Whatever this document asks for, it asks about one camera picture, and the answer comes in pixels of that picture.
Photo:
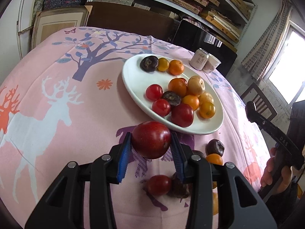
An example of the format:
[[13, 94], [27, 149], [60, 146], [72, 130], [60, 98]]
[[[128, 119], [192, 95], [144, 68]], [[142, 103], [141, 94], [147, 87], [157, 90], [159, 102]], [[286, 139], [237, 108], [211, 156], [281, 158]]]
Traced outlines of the white paper cup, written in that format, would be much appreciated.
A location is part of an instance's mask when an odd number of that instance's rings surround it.
[[217, 59], [215, 56], [213, 56], [212, 54], [209, 54], [209, 58], [206, 62], [206, 64], [203, 67], [203, 72], [205, 72], [206, 74], [210, 74], [212, 73], [217, 67], [218, 65], [221, 64], [221, 61], [219, 59]]

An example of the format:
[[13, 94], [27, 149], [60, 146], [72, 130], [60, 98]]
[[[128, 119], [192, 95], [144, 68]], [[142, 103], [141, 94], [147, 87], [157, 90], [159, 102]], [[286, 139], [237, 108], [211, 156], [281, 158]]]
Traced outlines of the small orange mandarin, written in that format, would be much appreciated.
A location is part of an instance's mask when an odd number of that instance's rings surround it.
[[168, 83], [168, 90], [174, 92], [180, 97], [184, 97], [187, 94], [187, 82], [185, 79], [179, 77], [174, 78]]

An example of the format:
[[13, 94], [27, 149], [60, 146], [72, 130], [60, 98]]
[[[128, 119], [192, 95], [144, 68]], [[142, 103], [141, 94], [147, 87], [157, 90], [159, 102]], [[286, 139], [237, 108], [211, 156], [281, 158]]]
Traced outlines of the large orange mandarin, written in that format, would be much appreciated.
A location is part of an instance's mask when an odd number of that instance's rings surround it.
[[170, 61], [168, 72], [173, 76], [179, 76], [184, 72], [184, 64], [179, 60]]

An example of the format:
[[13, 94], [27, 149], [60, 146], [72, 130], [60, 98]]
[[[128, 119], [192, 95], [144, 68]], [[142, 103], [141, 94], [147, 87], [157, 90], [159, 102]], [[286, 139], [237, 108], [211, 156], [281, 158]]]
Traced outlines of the pale yellow fruit front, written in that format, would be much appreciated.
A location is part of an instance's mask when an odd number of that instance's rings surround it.
[[204, 104], [205, 102], [214, 103], [214, 98], [209, 92], [202, 93], [199, 97], [200, 105]]

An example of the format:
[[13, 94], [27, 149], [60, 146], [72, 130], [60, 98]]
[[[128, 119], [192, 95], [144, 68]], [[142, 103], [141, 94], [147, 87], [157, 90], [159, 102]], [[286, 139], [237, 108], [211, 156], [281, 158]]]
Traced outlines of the orange kumquat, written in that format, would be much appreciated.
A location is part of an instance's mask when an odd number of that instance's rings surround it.
[[200, 107], [200, 101], [199, 98], [195, 95], [186, 95], [182, 98], [182, 103], [188, 104], [191, 106], [193, 111], [196, 111]]

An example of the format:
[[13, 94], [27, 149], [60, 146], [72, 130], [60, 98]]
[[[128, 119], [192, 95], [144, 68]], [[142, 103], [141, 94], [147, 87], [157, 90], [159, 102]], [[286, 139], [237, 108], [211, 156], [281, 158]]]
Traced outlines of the curtain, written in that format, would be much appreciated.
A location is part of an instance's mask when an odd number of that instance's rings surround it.
[[277, 14], [265, 29], [259, 40], [241, 61], [241, 65], [256, 81], [260, 81], [267, 71], [280, 42], [287, 30], [293, 5], [281, 0]]

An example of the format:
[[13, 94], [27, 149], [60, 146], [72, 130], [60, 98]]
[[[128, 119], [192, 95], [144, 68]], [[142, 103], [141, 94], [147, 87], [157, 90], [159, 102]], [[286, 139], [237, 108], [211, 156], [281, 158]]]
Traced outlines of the pink drink can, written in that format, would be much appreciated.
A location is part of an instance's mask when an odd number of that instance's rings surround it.
[[196, 50], [195, 54], [191, 58], [189, 64], [196, 70], [202, 70], [207, 60], [209, 59], [209, 53], [206, 52], [204, 49], [199, 48]]

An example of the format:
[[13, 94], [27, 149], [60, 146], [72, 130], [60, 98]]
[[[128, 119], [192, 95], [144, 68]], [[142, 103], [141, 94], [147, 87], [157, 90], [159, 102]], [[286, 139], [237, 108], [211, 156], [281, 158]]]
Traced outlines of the dark cabinet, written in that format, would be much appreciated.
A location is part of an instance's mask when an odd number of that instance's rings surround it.
[[203, 49], [220, 60], [217, 70], [226, 76], [237, 53], [223, 39], [187, 20], [177, 21], [156, 12], [104, 2], [89, 2], [92, 6], [87, 25], [111, 30], [153, 36], [191, 52]]

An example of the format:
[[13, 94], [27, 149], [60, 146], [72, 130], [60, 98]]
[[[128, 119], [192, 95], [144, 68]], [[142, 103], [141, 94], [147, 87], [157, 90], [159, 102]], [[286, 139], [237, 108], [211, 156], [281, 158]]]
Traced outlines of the red cherry tomato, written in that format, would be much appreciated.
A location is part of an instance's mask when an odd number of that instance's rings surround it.
[[165, 99], [158, 99], [153, 102], [152, 110], [158, 115], [165, 117], [170, 113], [171, 105]]

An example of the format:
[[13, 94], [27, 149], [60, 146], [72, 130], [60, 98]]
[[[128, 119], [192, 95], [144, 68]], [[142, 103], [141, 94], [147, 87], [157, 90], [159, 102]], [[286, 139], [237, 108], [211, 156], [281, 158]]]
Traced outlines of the wooden chair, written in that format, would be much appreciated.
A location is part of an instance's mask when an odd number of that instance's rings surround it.
[[255, 96], [251, 99], [251, 101], [254, 102], [256, 111], [261, 115], [264, 115], [268, 111], [269, 115], [267, 119], [272, 121], [278, 113], [256, 83], [252, 83], [246, 89], [246, 91], [242, 93], [242, 95], [240, 96], [241, 100], [244, 100], [247, 95], [250, 95], [251, 93], [255, 93]]

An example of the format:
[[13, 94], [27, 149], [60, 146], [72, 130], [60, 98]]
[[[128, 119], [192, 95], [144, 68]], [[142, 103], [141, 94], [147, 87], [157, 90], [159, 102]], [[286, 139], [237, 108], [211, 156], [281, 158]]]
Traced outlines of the dark red plum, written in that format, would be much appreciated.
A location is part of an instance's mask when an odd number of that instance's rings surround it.
[[131, 145], [143, 158], [158, 159], [170, 147], [171, 132], [160, 122], [148, 121], [137, 125], [132, 131]]

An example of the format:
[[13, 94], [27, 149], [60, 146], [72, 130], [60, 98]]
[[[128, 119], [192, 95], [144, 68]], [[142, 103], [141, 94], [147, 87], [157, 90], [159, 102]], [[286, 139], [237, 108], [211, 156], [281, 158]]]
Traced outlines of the dark water chestnut top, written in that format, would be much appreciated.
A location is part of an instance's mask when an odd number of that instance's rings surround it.
[[181, 97], [170, 90], [164, 92], [161, 98], [166, 100], [171, 106], [178, 106], [181, 103]]

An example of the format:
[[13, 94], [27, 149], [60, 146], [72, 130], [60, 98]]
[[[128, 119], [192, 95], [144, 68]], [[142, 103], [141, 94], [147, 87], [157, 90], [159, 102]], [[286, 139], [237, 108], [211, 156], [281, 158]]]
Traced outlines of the small orange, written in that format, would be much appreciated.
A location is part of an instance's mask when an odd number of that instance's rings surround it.
[[158, 59], [157, 71], [164, 72], [167, 71], [170, 67], [170, 62], [166, 58]]

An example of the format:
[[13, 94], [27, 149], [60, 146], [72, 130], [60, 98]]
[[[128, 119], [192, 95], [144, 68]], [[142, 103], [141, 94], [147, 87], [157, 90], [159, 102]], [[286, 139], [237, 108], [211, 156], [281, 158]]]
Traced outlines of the white oval plate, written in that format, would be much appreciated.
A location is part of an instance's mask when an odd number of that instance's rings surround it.
[[151, 118], [187, 134], [207, 135], [223, 123], [222, 104], [213, 88], [197, 73], [152, 70], [163, 56], [138, 54], [122, 70], [124, 85], [134, 102]]

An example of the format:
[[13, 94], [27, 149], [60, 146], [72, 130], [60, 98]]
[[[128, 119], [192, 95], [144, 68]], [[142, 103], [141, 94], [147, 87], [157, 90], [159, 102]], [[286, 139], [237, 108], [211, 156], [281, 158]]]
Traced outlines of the large dark water chestnut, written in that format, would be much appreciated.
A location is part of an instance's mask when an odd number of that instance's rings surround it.
[[140, 62], [140, 68], [145, 72], [154, 72], [159, 64], [159, 60], [156, 56], [147, 56]]

